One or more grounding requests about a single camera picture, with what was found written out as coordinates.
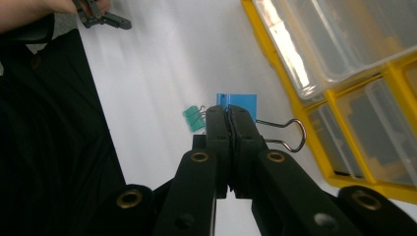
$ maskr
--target screw hole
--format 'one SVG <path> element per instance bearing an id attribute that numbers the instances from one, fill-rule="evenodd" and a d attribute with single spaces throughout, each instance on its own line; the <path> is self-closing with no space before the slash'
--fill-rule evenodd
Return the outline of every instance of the screw hole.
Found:
<path id="1" fill-rule="evenodd" d="M 322 228 L 327 229 L 330 232 L 335 232 L 338 230 L 337 221 L 326 213 L 317 213 L 314 215 L 314 220 Z"/>

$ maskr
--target white table surface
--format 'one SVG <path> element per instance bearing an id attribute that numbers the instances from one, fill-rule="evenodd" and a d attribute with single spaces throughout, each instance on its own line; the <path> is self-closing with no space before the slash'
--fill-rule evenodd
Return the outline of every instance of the white table surface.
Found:
<path id="1" fill-rule="evenodd" d="M 109 12 L 133 28 L 78 24 L 128 184 L 155 189 L 175 175 L 194 135 L 182 112 L 215 105 L 217 93 L 257 94 L 259 119 L 293 118 L 239 0 L 112 0 Z M 295 127 L 259 130 L 294 147 L 301 139 Z M 292 155 L 322 189 L 337 193 L 308 147 Z M 417 220 L 417 206 L 396 203 Z M 233 193 L 217 201 L 216 235 L 260 235 L 250 205 Z"/>

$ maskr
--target blue binder clip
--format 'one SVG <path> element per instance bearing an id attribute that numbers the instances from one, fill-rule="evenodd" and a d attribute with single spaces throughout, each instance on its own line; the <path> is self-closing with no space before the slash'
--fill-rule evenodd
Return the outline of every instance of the blue binder clip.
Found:
<path id="1" fill-rule="evenodd" d="M 255 94 L 217 94 L 217 105 L 227 109 L 229 105 L 236 105 L 246 109 L 252 120 L 257 120 L 257 96 Z"/>
<path id="2" fill-rule="evenodd" d="M 190 126 L 191 131 L 196 132 L 202 127 L 206 126 L 205 121 L 205 111 L 202 111 L 204 106 L 201 106 L 200 109 L 197 106 L 191 106 L 183 112 L 183 116 L 186 118 L 188 125 Z"/>

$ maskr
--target binder clip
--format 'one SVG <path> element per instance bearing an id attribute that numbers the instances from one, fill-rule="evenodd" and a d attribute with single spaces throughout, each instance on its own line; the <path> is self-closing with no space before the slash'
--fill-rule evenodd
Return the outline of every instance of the binder clip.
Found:
<path id="1" fill-rule="evenodd" d="M 217 105 L 227 109 L 229 105 L 235 105 L 246 109 L 254 122 L 257 119 L 257 95 L 256 94 L 217 94 Z"/>
<path id="2" fill-rule="evenodd" d="M 201 106 L 199 109 L 197 106 L 193 105 L 183 112 L 183 116 L 186 118 L 187 123 L 193 132 L 196 132 L 206 126 L 206 112 L 203 111 L 203 109 L 206 108 Z"/>
<path id="3" fill-rule="evenodd" d="M 307 139 L 307 132 L 303 125 L 303 123 L 298 119 L 291 119 L 286 124 L 276 124 L 271 123 L 263 120 L 257 119 L 257 96 L 255 94 L 226 94 L 226 93 L 218 93 L 217 94 L 217 105 L 223 107 L 223 109 L 228 109 L 229 105 L 235 105 L 246 109 L 251 118 L 255 123 L 261 125 L 268 125 L 276 128 L 286 128 L 287 126 L 291 125 L 292 123 L 296 123 L 302 132 L 301 143 L 297 148 L 292 148 L 288 143 L 282 140 L 272 140 L 272 139 L 265 139 L 266 143 L 274 143 L 283 145 L 287 150 L 291 152 L 298 152 L 306 143 Z"/>
<path id="4" fill-rule="evenodd" d="M 307 139 L 306 128 L 304 127 L 303 123 L 298 119 L 291 119 L 286 124 L 283 124 L 283 125 L 271 123 L 271 122 L 268 122 L 268 121 L 258 120 L 258 119 L 256 120 L 256 123 L 261 124 L 261 125 L 273 126 L 273 127 L 276 127 L 276 128 L 286 128 L 287 126 L 291 125 L 292 123 L 296 123 L 300 127 L 301 133 L 302 133 L 301 143 L 297 148 L 292 148 L 288 143 L 286 143 L 285 141 L 282 141 L 282 140 L 265 139 L 265 142 L 266 143 L 274 143 L 274 144 L 283 145 L 287 150 L 289 150 L 291 152 L 298 152 L 304 146 L 304 143 L 306 143 L 306 139 Z"/>

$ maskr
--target plastic storage compartment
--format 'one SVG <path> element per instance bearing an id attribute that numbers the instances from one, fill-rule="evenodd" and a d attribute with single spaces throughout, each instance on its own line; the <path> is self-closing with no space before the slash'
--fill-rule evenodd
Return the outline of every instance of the plastic storage compartment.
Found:
<path id="1" fill-rule="evenodd" d="M 311 112 L 310 119 L 315 133 L 328 155 L 328 161 L 334 174 L 363 179 L 363 173 L 331 114 L 328 104 L 323 104 Z"/>
<path id="2" fill-rule="evenodd" d="M 385 80 L 358 88 L 336 104 L 375 180 L 417 186 L 417 140 Z"/>
<path id="3" fill-rule="evenodd" d="M 417 1 L 253 1 L 303 99 L 417 48 Z"/>
<path id="4" fill-rule="evenodd" d="M 417 67 L 406 71 L 405 74 L 406 74 L 408 82 L 411 85 L 411 88 L 414 91 L 414 94 L 417 96 Z"/>

